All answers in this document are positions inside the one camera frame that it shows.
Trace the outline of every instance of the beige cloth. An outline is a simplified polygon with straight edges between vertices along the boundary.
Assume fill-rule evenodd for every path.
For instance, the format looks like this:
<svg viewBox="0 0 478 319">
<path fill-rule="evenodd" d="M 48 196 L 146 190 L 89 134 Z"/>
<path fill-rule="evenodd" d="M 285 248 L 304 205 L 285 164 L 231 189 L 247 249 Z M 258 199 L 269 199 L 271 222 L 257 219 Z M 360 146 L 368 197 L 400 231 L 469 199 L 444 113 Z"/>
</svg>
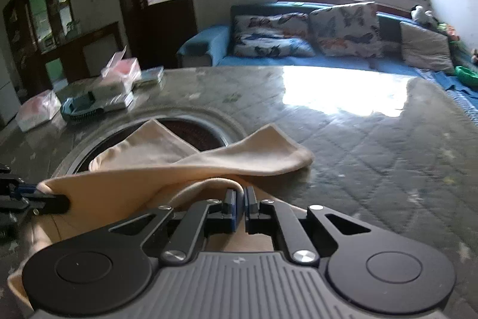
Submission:
<svg viewBox="0 0 478 319">
<path fill-rule="evenodd" d="M 32 220 L 25 235 L 30 249 L 27 257 L 145 208 L 169 204 L 181 209 L 200 199 L 223 199 L 228 188 L 242 191 L 242 186 L 248 185 L 240 175 L 278 175 L 309 166 L 312 160 L 309 150 L 274 125 L 235 144 L 199 152 L 150 120 L 96 157 L 89 166 L 90 172 L 49 179 L 38 185 L 43 192 L 67 195 L 71 206 L 64 215 Z M 256 195 L 258 199 L 271 197 L 259 189 Z M 232 237 L 211 237 L 208 249 L 267 251 L 272 246 L 268 237 L 248 236 L 242 222 Z M 30 313 L 22 286 L 22 267 L 9 277 L 8 285 L 23 313 Z"/>
</svg>

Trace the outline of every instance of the table surface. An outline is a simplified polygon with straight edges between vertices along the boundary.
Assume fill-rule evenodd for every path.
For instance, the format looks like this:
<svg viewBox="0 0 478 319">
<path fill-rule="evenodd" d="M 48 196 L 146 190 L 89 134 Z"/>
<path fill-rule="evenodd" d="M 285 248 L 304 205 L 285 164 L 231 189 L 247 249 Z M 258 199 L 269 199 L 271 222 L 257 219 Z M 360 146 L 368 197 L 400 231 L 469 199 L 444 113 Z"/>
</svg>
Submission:
<svg viewBox="0 0 478 319">
<path fill-rule="evenodd" d="M 478 318 L 478 131 L 438 86 L 319 67 L 191 68 L 166 71 L 163 90 L 137 93 L 129 111 L 164 105 L 219 110 L 247 133 L 275 122 L 315 161 L 250 181 L 296 206 L 323 204 L 438 248 L 457 272 L 446 314 Z M 10 123 L 0 132 L 0 162 L 39 182 L 85 137 L 122 115 L 75 126 L 57 115 L 26 134 Z M 0 248 L 6 318 L 19 315 L 4 284 L 19 256 L 15 242 Z"/>
</svg>

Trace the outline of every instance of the sofa armrest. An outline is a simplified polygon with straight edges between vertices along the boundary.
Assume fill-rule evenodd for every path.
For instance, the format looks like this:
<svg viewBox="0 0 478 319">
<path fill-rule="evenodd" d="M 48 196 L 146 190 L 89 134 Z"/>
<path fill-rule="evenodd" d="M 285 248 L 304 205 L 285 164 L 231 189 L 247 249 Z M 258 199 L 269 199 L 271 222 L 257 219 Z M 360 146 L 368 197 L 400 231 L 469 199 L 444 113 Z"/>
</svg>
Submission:
<svg viewBox="0 0 478 319">
<path fill-rule="evenodd" d="M 224 25 L 199 32 L 179 48 L 176 55 L 180 66 L 216 66 L 227 54 L 229 34 L 229 26 Z"/>
</svg>

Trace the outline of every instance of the blue sofa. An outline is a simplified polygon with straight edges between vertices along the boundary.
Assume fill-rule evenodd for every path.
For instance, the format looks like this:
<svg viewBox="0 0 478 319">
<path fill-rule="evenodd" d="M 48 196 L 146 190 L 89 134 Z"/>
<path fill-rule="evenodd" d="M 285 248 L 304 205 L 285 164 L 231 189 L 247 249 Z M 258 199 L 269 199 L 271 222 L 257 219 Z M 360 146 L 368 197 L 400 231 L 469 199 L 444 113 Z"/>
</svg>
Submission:
<svg viewBox="0 0 478 319">
<path fill-rule="evenodd" d="M 276 2 L 268 4 L 235 5 L 231 7 L 231 21 L 238 15 L 273 16 L 284 13 L 310 13 L 329 4 Z M 402 33 L 400 22 L 412 20 L 386 13 L 378 13 L 382 40 L 395 43 L 396 49 L 386 51 L 380 59 L 359 57 L 327 57 L 316 51 L 315 57 L 245 58 L 231 55 L 233 29 L 230 26 L 213 26 L 201 31 L 179 49 L 177 55 L 181 66 L 230 66 L 230 65 L 305 65 L 314 67 L 377 70 L 388 74 L 418 76 L 416 70 L 407 66 L 400 53 Z"/>
</svg>

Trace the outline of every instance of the green basket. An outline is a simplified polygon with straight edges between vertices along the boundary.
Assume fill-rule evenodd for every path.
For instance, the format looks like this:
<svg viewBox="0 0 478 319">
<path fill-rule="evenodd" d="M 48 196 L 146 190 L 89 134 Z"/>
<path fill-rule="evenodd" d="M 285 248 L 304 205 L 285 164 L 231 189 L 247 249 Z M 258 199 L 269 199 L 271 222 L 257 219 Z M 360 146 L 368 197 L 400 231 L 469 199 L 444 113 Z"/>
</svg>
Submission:
<svg viewBox="0 0 478 319">
<path fill-rule="evenodd" d="M 478 87 L 478 73 L 467 67 L 455 67 L 456 76 L 464 85 L 468 87 Z"/>
</svg>

